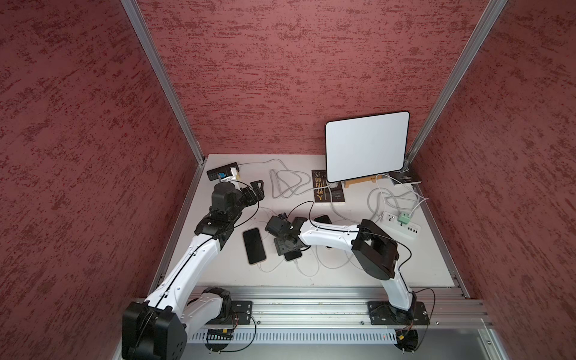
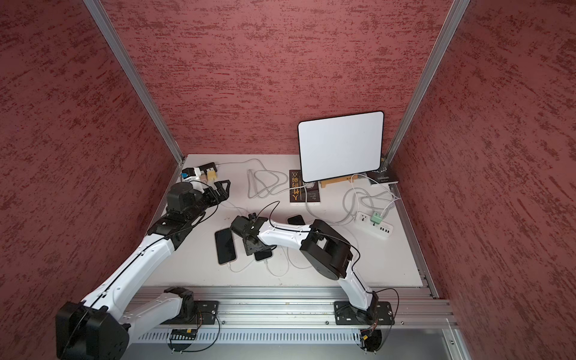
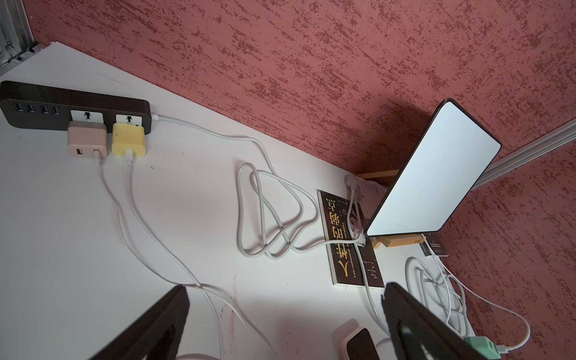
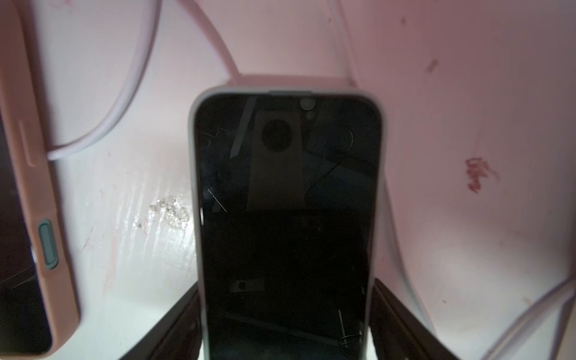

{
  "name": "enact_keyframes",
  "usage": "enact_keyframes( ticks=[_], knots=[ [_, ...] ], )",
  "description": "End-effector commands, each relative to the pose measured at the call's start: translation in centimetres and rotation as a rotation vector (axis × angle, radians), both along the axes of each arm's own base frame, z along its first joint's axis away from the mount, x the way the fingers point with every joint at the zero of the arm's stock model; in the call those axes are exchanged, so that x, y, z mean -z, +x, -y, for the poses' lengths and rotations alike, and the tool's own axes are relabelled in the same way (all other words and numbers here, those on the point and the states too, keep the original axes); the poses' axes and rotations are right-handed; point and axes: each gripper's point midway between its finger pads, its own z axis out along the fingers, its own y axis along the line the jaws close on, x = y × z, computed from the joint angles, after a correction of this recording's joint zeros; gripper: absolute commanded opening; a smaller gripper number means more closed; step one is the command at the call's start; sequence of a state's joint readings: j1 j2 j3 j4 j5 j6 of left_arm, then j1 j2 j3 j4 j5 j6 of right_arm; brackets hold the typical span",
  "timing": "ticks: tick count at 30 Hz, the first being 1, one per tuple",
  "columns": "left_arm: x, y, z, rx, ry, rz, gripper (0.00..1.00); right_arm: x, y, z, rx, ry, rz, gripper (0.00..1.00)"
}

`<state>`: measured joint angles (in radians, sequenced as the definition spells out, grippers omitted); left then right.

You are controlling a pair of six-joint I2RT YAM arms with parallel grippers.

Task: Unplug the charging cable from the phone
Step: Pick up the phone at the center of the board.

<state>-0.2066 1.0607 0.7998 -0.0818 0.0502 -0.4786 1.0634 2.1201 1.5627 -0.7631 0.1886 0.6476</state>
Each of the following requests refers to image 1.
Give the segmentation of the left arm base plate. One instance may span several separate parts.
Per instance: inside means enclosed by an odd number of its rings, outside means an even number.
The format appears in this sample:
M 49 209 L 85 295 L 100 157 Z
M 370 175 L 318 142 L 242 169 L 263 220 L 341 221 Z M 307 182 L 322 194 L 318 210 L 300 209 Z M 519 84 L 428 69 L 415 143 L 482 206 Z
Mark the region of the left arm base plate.
M 251 320 L 251 314 L 253 310 L 252 301 L 231 301 L 231 306 L 229 310 L 225 310 L 224 315 L 211 319 L 207 322 L 208 326 L 237 326 L 237 325 L 249 325 Z

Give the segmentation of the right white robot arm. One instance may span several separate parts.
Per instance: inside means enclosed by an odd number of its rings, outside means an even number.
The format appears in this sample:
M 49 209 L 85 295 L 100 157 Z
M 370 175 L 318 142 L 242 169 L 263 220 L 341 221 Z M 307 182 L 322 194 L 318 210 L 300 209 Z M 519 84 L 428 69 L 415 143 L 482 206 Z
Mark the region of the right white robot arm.
M 373 221 L 364 219 L 357 225 L 343 226 L 304 217 L 289 221 L 274 216 L 268 220 L 265 231 L 274 236 L 280 256 L 308 246 L 351 253 L 365 273 L 381 282 L 393 308 L 406 312 L 413 309 L 415 298 L 401 275 L 398 242 Z

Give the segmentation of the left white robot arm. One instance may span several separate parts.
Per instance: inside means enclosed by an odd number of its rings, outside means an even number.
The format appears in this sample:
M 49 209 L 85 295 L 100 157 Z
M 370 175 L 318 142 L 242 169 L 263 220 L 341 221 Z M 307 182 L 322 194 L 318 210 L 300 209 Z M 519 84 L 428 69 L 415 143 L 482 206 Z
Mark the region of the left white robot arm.
M 189 297 L 213 259 L 231 237 L 242 211 L 265 197 L 263 181 L 217 183 L 208 214 L 198 223 L 189 249 L 161 284 L 122 315 L 123 359 L 180 359 L 188 337 L 208 322 L 230 316 L 230 294 L 211 288 Z

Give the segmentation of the phone green case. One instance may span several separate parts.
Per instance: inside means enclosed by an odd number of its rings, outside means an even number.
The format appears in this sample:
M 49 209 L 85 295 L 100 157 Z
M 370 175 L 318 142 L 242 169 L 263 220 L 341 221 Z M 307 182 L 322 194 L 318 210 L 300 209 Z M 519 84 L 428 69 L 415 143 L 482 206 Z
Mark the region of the phone green case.
M 302 257 L 302 252 L 298 250 L 287 252 L 283 255 L 287 262 L 297 260 Z

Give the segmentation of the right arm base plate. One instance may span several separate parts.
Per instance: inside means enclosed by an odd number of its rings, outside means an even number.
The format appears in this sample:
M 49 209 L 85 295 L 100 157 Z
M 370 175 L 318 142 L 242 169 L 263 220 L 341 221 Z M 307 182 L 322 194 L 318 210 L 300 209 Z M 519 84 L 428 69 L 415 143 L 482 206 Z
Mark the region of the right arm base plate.
M 428 310 L 421 301 L 416 301 L 409 310 L 393 307 L 388 301 L 369 301 L 368 316 L 372 326 L 427 326 L 430 324 Z

